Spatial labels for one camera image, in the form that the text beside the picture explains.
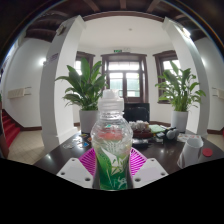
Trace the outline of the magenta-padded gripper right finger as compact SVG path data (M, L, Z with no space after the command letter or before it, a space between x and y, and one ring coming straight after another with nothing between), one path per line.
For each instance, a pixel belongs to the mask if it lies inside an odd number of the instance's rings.
M132 148L129 157L129 172L133 188L140 188L168 175L155 158L147 159Z

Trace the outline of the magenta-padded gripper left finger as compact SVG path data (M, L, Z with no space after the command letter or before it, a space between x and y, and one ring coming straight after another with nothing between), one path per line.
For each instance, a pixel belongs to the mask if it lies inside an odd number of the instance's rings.
M93 148L87 150L79 158L70 158L57 175L78 186L99 189L97 159Z

